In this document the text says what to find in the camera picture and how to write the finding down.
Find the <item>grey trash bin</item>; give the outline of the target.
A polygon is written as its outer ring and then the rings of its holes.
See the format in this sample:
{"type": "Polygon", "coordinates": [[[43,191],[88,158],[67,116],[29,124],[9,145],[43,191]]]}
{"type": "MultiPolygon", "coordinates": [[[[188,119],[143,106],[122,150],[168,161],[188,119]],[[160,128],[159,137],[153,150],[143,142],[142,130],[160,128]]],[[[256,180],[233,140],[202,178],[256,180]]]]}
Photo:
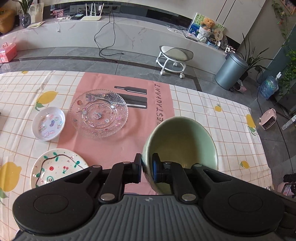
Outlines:
{"type": "Polygon", "coordinates": [[[230,90],[247,68],[247,62],[238,54],[227,54],[226,61],[215,75],[215,81],[223,89],[230,90]]]}

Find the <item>pink storage case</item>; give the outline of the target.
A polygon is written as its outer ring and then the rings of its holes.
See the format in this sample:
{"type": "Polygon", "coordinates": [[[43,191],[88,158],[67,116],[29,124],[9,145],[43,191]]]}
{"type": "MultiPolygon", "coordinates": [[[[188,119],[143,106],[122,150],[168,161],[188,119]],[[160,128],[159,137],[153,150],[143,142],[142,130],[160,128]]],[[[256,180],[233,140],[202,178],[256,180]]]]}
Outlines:
{"type": "Polygon", "coordinates": [[[9,63],[17,55],[16,44],[15,43],[3,43],[0,49],[0,59],[1,63],[9,63]]]}

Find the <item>small white sticker dish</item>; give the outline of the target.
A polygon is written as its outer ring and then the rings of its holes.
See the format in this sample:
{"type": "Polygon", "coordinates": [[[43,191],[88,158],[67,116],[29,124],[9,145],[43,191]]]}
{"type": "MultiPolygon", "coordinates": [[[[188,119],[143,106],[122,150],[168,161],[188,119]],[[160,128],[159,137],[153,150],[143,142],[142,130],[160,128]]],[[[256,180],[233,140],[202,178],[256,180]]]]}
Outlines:
{"type": "Polygon", "coordinates": [[[65,125],[65,114],[57,107],[48,107],[37,113],[32,122],[35,138],[51,141],[58,137],[65,125]]]}

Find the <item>blue glass vase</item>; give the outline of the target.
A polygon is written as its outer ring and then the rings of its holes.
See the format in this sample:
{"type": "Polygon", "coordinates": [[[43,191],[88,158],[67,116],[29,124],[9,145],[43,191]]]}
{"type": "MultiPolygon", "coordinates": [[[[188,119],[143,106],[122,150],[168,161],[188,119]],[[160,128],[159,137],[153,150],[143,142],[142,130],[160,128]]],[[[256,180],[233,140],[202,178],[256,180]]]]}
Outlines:
{"type": "Polygon", "coordinates": [[[27,28],[31,24],[31,16],[29,13],[22,15],[21,24],[22,24],[23,28],[27,28]]]}

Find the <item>checked lemon tablecloth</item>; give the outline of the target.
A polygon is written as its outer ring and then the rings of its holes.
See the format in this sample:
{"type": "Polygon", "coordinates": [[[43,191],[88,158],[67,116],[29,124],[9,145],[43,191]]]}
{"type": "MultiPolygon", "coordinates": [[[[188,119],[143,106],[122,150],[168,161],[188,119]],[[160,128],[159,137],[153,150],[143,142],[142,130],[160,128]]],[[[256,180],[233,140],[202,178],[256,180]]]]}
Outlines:
{"type": "MultiPolygon", "coordinates": [[[[1,74],[1,240],[12,240],[18,230],[13,218],[15,199],[30,189],[31,170],[37,158],[56,149],[59,137],[42,141],[34,137],[32,122],[46,107],[67,112],[85,72],[23,71],[1,74]]],[[[258,127],[247,106],[169,84],[174,116],[199,122],[217,148],[218,169],[258,185],[272,185],[258,127]]],[[[134,108],[147,108],[147,90],[120,87],[122,94],[137,97],[134,108]]]]}

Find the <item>brown round vase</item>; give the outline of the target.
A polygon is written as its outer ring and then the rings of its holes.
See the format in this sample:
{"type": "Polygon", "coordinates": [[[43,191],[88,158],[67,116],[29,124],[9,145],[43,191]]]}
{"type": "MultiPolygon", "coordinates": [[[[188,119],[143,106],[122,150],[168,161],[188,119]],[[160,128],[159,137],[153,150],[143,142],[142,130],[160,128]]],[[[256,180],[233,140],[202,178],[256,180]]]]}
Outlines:
{"type": "Polygon", "coordinates": [[[13,9],[1,8],[0,14],[0,33],[6,34],[10,32],[15,24],[16,12],[13,9]]]}

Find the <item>green potted plant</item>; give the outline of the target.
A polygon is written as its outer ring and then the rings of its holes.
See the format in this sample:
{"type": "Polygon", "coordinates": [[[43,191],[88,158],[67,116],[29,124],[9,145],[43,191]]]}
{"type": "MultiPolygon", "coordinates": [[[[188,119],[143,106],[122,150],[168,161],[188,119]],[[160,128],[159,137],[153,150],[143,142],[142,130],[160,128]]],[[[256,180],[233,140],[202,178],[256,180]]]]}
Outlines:
{"type": "Polygon", "coordinates": [[[259,64],[261,61],[263,60],[270,60],[273,61],[274,59],[272,58],[266,58],[266,57],[262,57],[261,55],[266,52],[269,47],[265,48],[264,50],[260,51],[257,55],[255,55],[255,49],[256,47],[251,48],[250,45],[250,40],[249,37],[245,37],[244,34],[242,34],[243,36],[243,46],[245,49],[245,53],[244,55],[240,52],[237,52],[239,55],[241,55],[242,59],[248,64],[247,69],[245,70],[245,72],[243,73],[243,75],[241,76],[240,80],[243,81],[246,77],[248,77],[248,72],[249,70],[253,69],[253,68],[259,68],[259,72],[261,70],[268,70],[267,67],[262,66],[261,64],[259,64]]]}

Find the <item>white rolling stool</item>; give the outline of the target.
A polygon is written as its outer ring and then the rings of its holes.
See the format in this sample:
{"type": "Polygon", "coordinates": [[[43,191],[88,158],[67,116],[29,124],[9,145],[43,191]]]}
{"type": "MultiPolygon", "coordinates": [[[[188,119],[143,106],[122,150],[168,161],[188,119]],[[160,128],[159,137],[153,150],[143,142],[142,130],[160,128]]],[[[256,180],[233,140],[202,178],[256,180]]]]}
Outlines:
{"type": "Polygon", "coordinates": [[[184,71],[187,67],[186,63],[194,58],[194,53],[190,50],[179,48],[179,47],[170,47],[170,46],[160,46],[159,55],[156,58],[156,63],[161,67],[160,75],[166,75],[166,71],[170,73],[179,74],[181,79],[185,78],[184,71]],[[172,62],[173,66],[177,67],[178,65],[182,66],[182,70],[173,70],[167,68],[166,65],[168,62],[172,62]]]}

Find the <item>green ceramic bowl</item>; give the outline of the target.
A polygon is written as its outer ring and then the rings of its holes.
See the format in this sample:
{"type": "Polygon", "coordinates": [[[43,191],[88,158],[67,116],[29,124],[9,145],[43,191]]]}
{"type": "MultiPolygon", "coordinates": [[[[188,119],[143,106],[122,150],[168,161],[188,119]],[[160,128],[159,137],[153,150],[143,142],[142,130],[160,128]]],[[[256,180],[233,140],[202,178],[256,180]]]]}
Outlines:
{"type": "Polygon", "coordinates": [[[152,131],[142,151],[142,168],[146,180],[158,194],[170,194],[168,184],[154,183],[152,177],[152,154],[157,153],[162,162],[171,161],[191,168],[198,163],[218,169],[218,153],[208,131],[197,121],[175,116],[169,118],[152,131]]]}

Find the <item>clear glass sticker plate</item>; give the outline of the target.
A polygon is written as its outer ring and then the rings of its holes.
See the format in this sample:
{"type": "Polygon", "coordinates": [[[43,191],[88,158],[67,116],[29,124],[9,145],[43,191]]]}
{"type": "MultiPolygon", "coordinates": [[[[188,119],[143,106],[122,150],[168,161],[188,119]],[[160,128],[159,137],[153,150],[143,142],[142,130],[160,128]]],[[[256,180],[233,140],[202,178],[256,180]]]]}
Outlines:
{"type": "Polygon", "coordinates": [[[104,138],[123,128],[128,118],[128,106],[119,94],[94,89],[78,96],[68,114],[77,132],[91,138],[104,138]]]}

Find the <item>teddy bear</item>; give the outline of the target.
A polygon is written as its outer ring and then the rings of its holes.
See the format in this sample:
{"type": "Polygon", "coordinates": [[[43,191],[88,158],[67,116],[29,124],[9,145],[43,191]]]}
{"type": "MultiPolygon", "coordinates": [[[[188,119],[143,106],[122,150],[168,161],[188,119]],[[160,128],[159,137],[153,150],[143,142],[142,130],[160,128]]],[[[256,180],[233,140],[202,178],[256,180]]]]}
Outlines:
{"type": "Polygon", "coordinates": [[[210,19],[210,18],[207,18],[207,17],[204,17],[204,19],[200,22],[201,24],[201,27],[204,29],[204,30],[207,30],[207,31],[211,31],[213,33],[215,33],[215,21],[210,19]]]}

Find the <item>fruit painted ceramic plate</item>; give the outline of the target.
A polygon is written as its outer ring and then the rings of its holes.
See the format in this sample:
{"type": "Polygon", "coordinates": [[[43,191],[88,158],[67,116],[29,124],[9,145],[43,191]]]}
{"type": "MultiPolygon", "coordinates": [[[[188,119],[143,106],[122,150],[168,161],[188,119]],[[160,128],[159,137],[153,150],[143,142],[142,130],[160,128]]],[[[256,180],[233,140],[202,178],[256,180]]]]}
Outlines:
{"type": "Polygon", "coordinates": [[[62,148],[51,149],[39,156],[34,163],[30,186],[33,189],[85,168],[88,168],[88,164],[75,152],[62,148]]]}

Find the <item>pink table runner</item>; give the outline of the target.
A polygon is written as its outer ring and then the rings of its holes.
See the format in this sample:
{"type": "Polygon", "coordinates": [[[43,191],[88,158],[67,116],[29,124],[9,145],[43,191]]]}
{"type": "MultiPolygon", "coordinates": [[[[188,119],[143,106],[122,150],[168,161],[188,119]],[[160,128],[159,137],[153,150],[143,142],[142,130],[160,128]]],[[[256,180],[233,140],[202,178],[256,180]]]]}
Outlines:
{"type": "Polygon", "coordinates": [[[117,133],[105,138],[93,138],[78,132],[70,116],[59,136],[58,148],[72,150],[81,156],[89,166],[99,164],[104,169],[123,161],[133,161],[142,153],[145,142],[155,127],[175,115],[171,89],[168,84],[132,77],[102,73],[84,73],[74,98],[93,89],[107,89],[123,93],[117,87],[136,87],[147,90],[147,108],[129,108],[128,119],[117,133]]]}

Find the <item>pink space heater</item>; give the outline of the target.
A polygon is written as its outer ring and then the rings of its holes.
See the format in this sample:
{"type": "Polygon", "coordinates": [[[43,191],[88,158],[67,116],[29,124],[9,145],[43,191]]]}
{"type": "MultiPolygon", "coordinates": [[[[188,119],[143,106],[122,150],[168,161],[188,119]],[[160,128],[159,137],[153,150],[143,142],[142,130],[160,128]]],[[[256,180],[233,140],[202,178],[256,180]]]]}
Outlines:
{"type": "Polygon", "coordinates": [[[276,119],[275,109],[270,108],[259,118],[259,124],[264,130],[268,130],[276,122],[276,119]]]}

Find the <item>blue water jug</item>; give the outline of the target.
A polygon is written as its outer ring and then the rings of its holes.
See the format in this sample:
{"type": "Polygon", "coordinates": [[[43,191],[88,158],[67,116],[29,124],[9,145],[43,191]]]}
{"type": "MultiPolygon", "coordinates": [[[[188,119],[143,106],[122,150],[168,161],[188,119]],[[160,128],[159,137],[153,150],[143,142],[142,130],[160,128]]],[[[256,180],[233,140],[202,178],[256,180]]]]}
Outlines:
{"type": "Polygon", "coordinates": [[[259,87],[259,94],[268,100],[275,92],[278,91],[278,81],[282,73],[279,72],[276,76],[269,76],[259,87]]]}

